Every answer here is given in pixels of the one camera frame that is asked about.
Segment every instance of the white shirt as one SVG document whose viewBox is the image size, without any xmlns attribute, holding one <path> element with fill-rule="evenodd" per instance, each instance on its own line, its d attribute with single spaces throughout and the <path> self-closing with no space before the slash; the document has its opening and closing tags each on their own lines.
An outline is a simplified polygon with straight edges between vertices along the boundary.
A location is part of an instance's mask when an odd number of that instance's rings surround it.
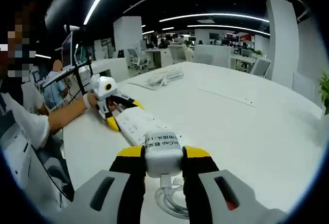
<svg viewBox="0 0 329 224">
<path fill-rule="evenodd" d="M 32 114 L 20 106 L 9 94 L 1 93 L 7 105 L 7 111 L 12 110 L 16 123 L 22 129 L 24 136 L 37 150 L 45 146 L 50 132 L 48 116 Z"/>
<path fill-rule="evenodd" d="M 22 84 L 23 91 L 23 107 L 30 113 L 35 113 L 36 109 L 40 109 L 44 103 L 41 93 L 32 82 Z"/>
</svg>

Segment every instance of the white power adapter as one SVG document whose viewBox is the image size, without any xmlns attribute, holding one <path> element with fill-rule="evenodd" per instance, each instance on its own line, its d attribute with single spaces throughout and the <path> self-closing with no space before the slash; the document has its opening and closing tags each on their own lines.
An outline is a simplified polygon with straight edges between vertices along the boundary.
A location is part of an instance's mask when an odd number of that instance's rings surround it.
<svg viewBox="0 0 329 224">
<path fill-rule="evenodd" d="M 145 136 L 147 174 L 151 178 L 161 175 L 176 176 L 181 172 L 183 152 L 173 132 L 149 132 Z"/>
</svg>

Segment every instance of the black ceiling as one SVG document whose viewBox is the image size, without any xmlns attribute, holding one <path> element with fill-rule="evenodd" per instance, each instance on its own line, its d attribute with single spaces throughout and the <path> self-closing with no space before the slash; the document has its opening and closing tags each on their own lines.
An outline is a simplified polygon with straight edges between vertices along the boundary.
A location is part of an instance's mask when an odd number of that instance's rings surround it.
<svg viewBox="0 0 329 224">
<path fill-rule="evenodd" d="M 144 31 L 160 31 L 165 27 L 175 27 L 175 30 L 186 30 L 187 25 L 198 24 L 196 20 L 207 18 L 181 18 L 178 20 L 159 23 L 159 20 L 164 18 L 187 14 L 230 12 L 261 18 L 267 17 L 266 0 L 147 0 L 123 14 L 123 12 L 131 7 L 131 5 L 134 5 L 139 1 L 140 0 L 101 0 L 86 26 L 90 38 L 100 39 L 111 37 L 113 34 L 113 21 L 123 15 L 141 16 L 142 23 L 146 25 Z M 305 10 L 304 6 L 299 1 L 288 1 L 293 3 L 296 16 L 299 16 Z M 73 0 L 70 23 L 82 26 L 93 2 L 94 0 Z M 39 4 L 42 8 L 40 9 L 40 13 L 44 13 L 45 7 L 47 8 L 50 5 L 50 0 L 40 0 Z M 254 20 L 233 17 L 211 18 L 215 21 L 215 24 L 268 31 L 268 28 L 264 28 L 264 24 Z M 51 47 L 53 49 L 60 47 L 64 40 L 63 35 L 59 33 L 58 35 L 52 35 L 51 37 Z"/>
</svg>

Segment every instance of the white sleeve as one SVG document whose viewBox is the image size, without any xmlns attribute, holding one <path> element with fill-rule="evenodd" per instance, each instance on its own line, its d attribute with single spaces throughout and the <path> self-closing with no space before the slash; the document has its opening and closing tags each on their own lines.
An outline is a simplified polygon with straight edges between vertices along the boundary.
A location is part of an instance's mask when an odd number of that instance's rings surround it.
<svg viewBox="0 0 329 224">
<path fill-rule="evenodd" d="M 48 116 L 28 112 L 9 94 L 4 94 L 3 98 L 7 104 L 7 109 L 12 110 L 16 123 L 23 130 L 26 138 L 31 141 L 33 147 L 35 149 L 44 147 L 50 132 Z"/>
<path fill-rule="evenodd" d="M 35 105 L 37 109 L 40 109 L 44 104 L 44 99 L 41 93 L 38 91 L 35 85 L 32 86 L 34 92 Z"/>
</svg>

